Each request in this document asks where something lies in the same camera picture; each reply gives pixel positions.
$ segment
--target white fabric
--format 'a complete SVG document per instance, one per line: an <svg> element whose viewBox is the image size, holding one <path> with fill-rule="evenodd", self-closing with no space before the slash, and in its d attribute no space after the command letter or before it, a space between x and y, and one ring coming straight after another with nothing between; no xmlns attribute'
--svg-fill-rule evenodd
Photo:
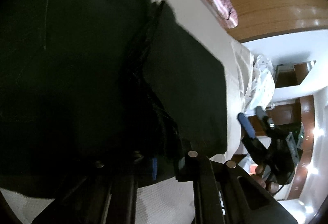
<svg viewBox="0 0 328 224"><path fill-rule="evenodd" d="M229 160L240 143L241 93L248 86L252 58L243 46L231 38L219 25L201 0L167 0L175 11L177 22L199 40L224 66L227 90L228 150L216 155L215 161ZM174 178L138 189L136 223L190 224L194 217L192 183L179 183ZM26 212L12 207L16 215L26 218Z"/></svg>
<svg viewBox="0 0 328 224"><path fill-rule="evenodd" d="M275 89L273 73L274 68L271 61L265 56L259 55L253 67L251 92L249 96L245 97L245 112L249 112L257 106L265 109L270 103Z"/></svg>
<svg viewBox="0 0 328 224"><path fill-rule="evenodd" d="M53 199L26 197L5 189L0 189L0 191L22 224L32 223L35 217L53 201Z"/></svg>

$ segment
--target cable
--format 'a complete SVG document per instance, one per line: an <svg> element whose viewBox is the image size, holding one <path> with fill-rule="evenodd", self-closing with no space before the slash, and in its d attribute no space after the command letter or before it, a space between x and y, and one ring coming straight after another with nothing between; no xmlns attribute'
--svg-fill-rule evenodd
<svg viewBox="0 0 328 224"><path fill-rule="evenodd" d="M289 177L288 177L288 179L286 180L286 182L285 182L285 183L279 188L278 191L276 191L276 192L272 195L272 197L274 197L278 192L281 191L281 189L282 189L282 188L286 185L286 183L289 181L290 176L291 176L292 174L293 174L292 172L289 174Z"/></svg>

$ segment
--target white bedsheet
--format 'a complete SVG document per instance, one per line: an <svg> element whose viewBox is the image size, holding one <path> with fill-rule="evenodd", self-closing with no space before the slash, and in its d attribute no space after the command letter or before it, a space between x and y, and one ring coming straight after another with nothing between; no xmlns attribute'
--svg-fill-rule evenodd
<svg viewBox="0 0 328 224"><path fill-rule="evenodd" d="M230 37L201 0L167 0L175 11L177 22L198 39L224 66L227 90L227 141L228 150L212 160L229 160L240 143L240 124L237 114L252 79L252 54ZM38 212L29 215L32 199L23 199L20 204L17 194L3 192L15 214L25 224L30 223ZM136 223L181 223L190 224L194 217L194 198L191 182L179 183L174 178L155 185L140 188L137 196Z"/></svg>

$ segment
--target black fabric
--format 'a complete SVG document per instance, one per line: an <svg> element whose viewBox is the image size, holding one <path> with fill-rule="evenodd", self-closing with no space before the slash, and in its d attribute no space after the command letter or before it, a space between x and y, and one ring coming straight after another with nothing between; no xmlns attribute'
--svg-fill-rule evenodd
<svg viewBox="0 0 328 224"><path fill-rule="evenodd" d="M182 139L227 149L222 64L150 0L0 3L0 187L54 198L66 175L132 150L174 176Z"/></svg>
<svg viewBox="0 0 328 224"><path fill-rule="evenodd" d="M143 67L144 77L181 138L209 157L227 150L224 68L175 22L163 5L156 34Z"/></svg>
<svg viewBox="0 0 328 224"><path fill-rule="evenodd" d="M150 0L0 6L0 186L53 197L77 159L129 144L120 67Z"/></svg>

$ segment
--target white wall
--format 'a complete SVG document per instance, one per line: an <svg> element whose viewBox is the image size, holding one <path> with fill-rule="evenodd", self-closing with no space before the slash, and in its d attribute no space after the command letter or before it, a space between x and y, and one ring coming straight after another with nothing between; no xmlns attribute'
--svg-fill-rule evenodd
<svg viewBox="0 0 328 224"><path fill-rule="evenodd" d="M243 43L255 55L267 56L274 66L316 60L298 86L275 89L273 102L311 95L328 85L328 30L278 35Z"/></svg>
<svg viewBox="0 0 328 224"><path fill-rule="evenodd" d="M315 129L323 129L324 134L314 133L314 148L311 164L318 169L318 174L306 178L300 200L306 206L312 206L314 212L308 215L307 222L318 211L328 195L328 87L314 94Z"/></svg>
<svg viewBox="0 0 328 224"><path fill-rule="evenodd" d="M297 220L298 224L304 224L306 221L306 209L299 203L298 199L279 201L279 203L288 210L289 213Z"/></svg>

